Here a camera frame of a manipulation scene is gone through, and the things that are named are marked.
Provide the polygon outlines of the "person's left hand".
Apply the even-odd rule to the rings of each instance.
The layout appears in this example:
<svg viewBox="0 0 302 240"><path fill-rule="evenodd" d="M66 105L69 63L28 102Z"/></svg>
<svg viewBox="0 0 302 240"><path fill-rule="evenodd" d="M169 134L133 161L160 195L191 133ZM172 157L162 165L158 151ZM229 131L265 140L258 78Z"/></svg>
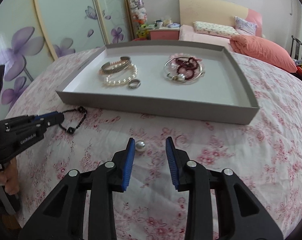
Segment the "person's left hand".
<svg viewBox="0 0 302 240"><path fill-rule="evenodd" d="M9 195L19 192L20 187L16 158L11 159L5 170L0 171L0 186L4 186L5 192Z"/></svg>

